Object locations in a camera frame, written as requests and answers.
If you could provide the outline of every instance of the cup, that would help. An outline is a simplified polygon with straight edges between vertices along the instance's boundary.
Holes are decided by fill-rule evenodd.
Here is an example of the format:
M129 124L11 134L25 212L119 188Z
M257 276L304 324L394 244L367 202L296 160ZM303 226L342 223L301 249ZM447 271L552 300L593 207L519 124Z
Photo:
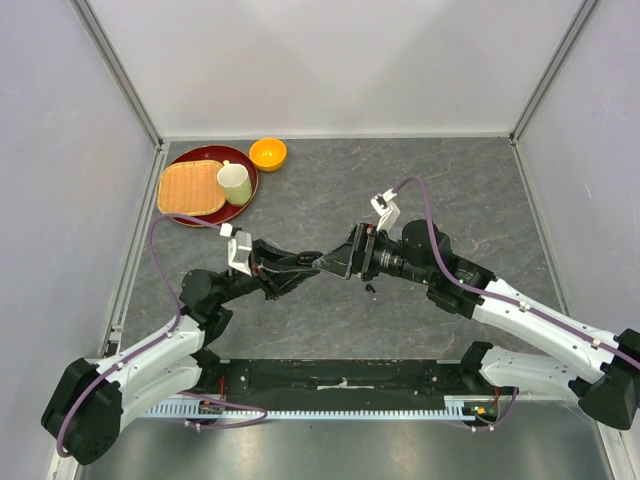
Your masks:
M251 180L249 171L238 163L222 162L224 165L218 171L218 183L224 191L224 197L231 205L242 207L251 200Z

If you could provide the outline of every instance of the orange bowl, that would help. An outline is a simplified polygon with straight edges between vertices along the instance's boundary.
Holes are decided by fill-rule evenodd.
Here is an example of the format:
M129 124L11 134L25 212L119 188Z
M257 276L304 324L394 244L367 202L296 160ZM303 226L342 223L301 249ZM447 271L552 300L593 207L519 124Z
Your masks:
M263 138L251 145L249 158L265 172L279 169L287 158L287 146L277 138Z

